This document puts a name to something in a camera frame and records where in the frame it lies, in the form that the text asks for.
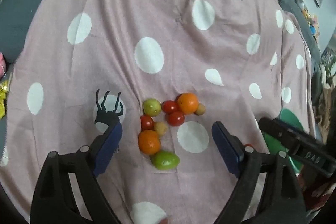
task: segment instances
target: red tomato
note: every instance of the red tomato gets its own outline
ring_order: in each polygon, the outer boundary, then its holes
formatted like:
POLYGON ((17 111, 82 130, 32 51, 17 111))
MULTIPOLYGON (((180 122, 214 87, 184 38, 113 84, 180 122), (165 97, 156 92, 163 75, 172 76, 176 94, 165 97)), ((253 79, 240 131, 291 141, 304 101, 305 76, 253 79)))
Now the red tomato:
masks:
POLYGON ((184 123, 184 114, 181 111, 176 111, 171 114, 166 115, 166 120, 169 125, 173 127, 178 127, 184 123))
POLYGON ((141 131, 145 130, 153 130, 154 128, 154 121, 151 116, 149 115, 142 115, 140 117, 141 121, 141 131))
POLYGON ((179 106, 175 101, 165 101, 162 103, 163 112, 170 114, 179 110, 179 106))

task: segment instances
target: polka dot fabric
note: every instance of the polka dot fabric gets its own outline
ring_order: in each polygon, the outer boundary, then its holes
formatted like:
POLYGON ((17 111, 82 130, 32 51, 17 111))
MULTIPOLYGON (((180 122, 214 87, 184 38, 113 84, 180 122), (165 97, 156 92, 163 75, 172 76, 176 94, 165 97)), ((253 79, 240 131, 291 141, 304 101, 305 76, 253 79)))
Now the polka dot fabric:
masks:
POLYGON ((212 224, 235 186, 213 122, 260 152, 268 149, 256 120, 284 107, 314 134, 310 66, 297 21, 278 0, 43 0, 14 68, 1 184, 28 219, 47 154, 75 152, 101 135, 96 90, 99 103, 110 91, 107 111, 121 92, 120 153, 98 178, 119 219, 212 224), (207 112, 168 128, 162 148, 181 163, 160 171, 137 146, 142 102, 184 92, 196 93, 207 112))

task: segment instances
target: green plate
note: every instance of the green plate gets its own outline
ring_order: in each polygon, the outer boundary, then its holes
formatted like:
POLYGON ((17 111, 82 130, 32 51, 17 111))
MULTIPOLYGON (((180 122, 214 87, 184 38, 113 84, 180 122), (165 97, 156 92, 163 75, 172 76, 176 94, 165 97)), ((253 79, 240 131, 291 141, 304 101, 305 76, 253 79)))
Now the green plate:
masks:
MULTIPOLYGON (((280 114, 279 114, 278 118, 281 121, 284 121, 284 122, 290 124, 291 126, 294 126, 298 129, 303 130, 303 126, 302 126, 301 122, 299 121, 299 119, 295 116, 295 114, 293 112, 291 112, 287 108, 283 108, 280 111, 280 114)), ((285 152, 288 151, 285 147, 283 147, 281 145, 281 143, 277 139, 273 138, 271 135, 268 135, 267 133, 264 133, 264 132, 263 132, 263 135, 264 135, 264 139, 265 139, 265 142, 266 142, 266 145, 269 149, 270 154, 275 155, 279 151, 285 151, 285 152)), ((300 173, 300 170, 301 170, 303 164, 298 162, 297 160, 292 159, 291 157, 289 157, 289 159, 292 163, 292 166, 293 166, 293 169, 294 169, 295 173, 300 173)))

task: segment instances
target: green tomato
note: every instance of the green tomato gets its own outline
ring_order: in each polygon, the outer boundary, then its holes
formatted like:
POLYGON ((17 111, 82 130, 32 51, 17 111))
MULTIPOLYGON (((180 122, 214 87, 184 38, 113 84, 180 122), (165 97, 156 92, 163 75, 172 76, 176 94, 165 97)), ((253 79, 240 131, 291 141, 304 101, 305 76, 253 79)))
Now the green tomato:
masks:
POLYGON ((143 102, 142 108, 145 114, 155 117, 161 112, 161 103, 156 99, 150 98, 143 102))
POLYGON ((174 153, 160 150, 155 155, 151 156, 152 164, 159 170, 173 169, 180 163, 180 158, 174 153))

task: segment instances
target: tangerine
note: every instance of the tangerine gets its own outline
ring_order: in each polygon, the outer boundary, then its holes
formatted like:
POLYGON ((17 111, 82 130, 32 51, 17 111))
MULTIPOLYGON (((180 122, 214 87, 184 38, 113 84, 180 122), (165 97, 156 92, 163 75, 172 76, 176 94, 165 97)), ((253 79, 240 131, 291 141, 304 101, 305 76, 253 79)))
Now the tangerine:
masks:
POLYGON ((198 98, 194 93, 183 93, 179 96, 177 104, 184 115, 193 114, 198 107, 198 98))
POLYGON ((161 149, 159 135, 154 130, 144 130, 138 136, 139 149, 146 155, 154 155, 161 149))

